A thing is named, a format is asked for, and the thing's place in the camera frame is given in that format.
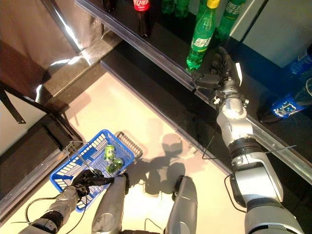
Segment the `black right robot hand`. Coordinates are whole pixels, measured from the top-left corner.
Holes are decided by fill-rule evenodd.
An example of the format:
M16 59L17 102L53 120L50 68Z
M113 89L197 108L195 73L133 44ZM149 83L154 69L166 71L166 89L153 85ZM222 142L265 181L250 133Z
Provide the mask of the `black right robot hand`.
M211 62L210 72L191 72L196 86L214 92L221 98L243 99L240 91L242 71L240 63L234 62L227 50L219 46Z

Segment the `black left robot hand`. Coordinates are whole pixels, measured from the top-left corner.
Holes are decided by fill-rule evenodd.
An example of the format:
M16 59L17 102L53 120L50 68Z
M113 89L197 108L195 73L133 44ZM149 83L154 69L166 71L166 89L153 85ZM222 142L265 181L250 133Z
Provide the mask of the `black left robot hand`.
M79 197L89 194L91 186L102 186L114 182L114 177L105 177L102 171L90 169L81 171L72 181L72 186L76 188Z

